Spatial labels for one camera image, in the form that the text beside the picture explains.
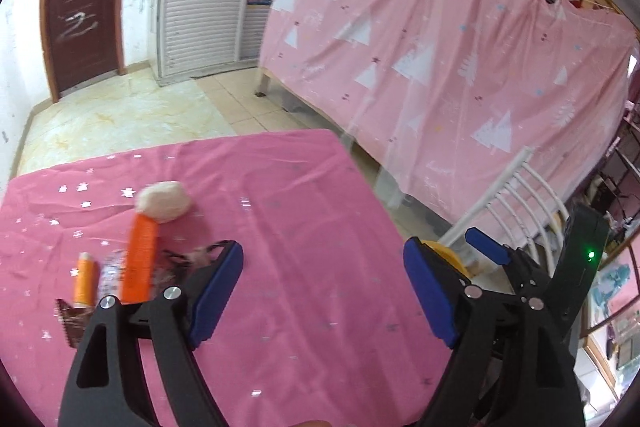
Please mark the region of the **dark brown snack wrapper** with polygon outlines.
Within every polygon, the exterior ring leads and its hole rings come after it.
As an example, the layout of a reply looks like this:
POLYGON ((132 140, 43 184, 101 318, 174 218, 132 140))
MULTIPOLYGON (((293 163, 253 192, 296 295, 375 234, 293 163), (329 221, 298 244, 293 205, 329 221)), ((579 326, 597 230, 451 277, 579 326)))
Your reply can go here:
POLYGON ((71 348, 77 349, 80 345, 93 312, 93 307, 74 307, 63 299, 55 300, 55 313, 63 327, 66 343, 71 348))

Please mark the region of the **cream paper ball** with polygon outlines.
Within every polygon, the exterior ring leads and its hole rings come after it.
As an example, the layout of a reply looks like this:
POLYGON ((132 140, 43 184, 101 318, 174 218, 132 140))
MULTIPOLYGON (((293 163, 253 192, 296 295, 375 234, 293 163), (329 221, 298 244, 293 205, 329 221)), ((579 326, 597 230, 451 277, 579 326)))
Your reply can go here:
POLYGON ((192 204, 180 182, 163 181, 145 187, 134 199, 134 210, 163 225, 185 215, 192 204))

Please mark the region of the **pink star tablecloth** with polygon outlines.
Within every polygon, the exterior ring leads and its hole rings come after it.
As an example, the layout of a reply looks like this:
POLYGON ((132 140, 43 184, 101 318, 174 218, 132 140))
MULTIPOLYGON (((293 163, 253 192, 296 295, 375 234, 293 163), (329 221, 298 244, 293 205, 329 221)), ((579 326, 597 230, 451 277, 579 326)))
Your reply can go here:
POLYGON ((233 426, 403 426, 449 358, 401 258, 404 242, 334 134, 299 130, 164 145, 12 180, 1 206, 1 358, 43 424, 73 361, 56 300, 81 254, 124 248, 134 195, 181 183, 191 210, 160 230, 185 253, 233 239, 244 267, 198 365, 233 426))

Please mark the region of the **yellow trash bin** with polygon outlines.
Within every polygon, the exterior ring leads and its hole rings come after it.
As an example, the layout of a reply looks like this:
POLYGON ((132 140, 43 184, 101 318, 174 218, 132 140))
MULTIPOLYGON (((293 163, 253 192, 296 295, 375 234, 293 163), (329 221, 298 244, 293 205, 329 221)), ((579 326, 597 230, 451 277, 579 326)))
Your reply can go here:
POLYGON ((449 247, 442 245, 441 243, 435 241, 425 241, 424 245, 430 247, 432 251, 435 251, 442 260, 447 261, 454 269, 456 269, 459 273, 470 279, 472 275, 465 268, 464 264, 457 256, 457 254, 449 247))

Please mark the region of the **long orange carton box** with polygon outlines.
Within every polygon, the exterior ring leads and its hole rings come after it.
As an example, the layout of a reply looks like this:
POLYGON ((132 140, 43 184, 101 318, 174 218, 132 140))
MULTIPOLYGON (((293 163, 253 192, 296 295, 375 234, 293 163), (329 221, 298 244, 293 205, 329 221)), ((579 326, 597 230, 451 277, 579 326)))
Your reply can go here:
POLYGON ((159 227, 141 213, 134 217, 120 276, 120 300, 125 305, 150 298, 159 227))

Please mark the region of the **red snack wrapper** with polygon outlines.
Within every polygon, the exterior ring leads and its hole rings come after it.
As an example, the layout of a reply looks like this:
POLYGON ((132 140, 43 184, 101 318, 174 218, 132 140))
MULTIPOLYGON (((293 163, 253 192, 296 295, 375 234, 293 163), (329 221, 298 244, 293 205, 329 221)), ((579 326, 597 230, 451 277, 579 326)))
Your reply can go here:
POLYGON ((164 249, 158 258, 158 265, 154 272, 155 284, 160 287, 179 285, 198 269, 211 265, 217 259, 217 251, 222 248, 221 243, 196 247, 188 253, 175 253, 164 249))

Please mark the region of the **white metal chair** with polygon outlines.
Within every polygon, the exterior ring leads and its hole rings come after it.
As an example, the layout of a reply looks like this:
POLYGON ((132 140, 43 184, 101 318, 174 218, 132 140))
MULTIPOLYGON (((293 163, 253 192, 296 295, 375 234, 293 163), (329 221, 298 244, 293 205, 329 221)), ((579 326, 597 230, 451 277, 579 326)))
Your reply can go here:
POLYGON ((548 273, 555 271, 564 245, 568 210, 550 183, 532 166, 535 150, 523 147, 485 193, 439 239, 451 247, 484 216, 498 225, 498 236, 524 246, 548 273))

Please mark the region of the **orange yellow tube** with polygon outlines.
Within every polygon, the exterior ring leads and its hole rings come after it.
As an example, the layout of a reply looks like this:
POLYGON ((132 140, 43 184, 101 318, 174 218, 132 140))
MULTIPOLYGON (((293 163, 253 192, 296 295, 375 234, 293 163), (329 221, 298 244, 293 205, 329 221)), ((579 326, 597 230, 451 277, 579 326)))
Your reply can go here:
POLYGON ((80 253, 74 270, 73 304, 76 308, 92 308, 96 303, 98 264, 88 253, 80 253))

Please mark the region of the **pink tree-print bed curtain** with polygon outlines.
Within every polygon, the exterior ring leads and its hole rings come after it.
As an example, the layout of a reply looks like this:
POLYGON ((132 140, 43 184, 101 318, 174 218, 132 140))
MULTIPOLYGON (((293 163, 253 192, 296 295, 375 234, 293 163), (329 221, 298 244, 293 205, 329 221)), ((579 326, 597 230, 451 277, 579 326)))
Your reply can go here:
POLYGON ((623 116, 634 26, 560 0, 274 0, 259 64, 458 220, 524 148, 560 199, 623 116))

